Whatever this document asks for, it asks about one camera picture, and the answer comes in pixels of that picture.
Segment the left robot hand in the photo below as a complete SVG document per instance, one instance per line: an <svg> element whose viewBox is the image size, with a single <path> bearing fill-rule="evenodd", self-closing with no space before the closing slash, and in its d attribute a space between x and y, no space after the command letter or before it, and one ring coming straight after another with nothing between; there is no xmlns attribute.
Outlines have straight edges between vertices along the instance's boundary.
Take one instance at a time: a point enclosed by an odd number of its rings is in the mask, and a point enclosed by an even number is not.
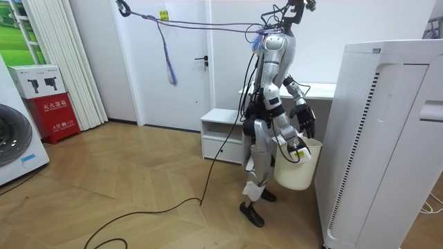
<svg viewBox="0 0 443 249"><path fill-rule="evenodd" d="M299 132L305 132L308 138L314 138L316 133L316 117L308 104L295 106L290 112L290 118L297 117Z"/></svg>

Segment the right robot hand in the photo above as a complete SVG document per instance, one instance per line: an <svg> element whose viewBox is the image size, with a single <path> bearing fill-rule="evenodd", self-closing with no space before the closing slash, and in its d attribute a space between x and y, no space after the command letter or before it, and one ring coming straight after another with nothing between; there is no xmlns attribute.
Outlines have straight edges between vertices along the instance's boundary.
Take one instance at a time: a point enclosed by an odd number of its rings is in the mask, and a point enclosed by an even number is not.
<svg viewBox="0 0 443 249"><path fill-rule="evenodd" d="M311 152L301 137L287 145L287 152L292 163L305 163L311 160Z"/></svg>

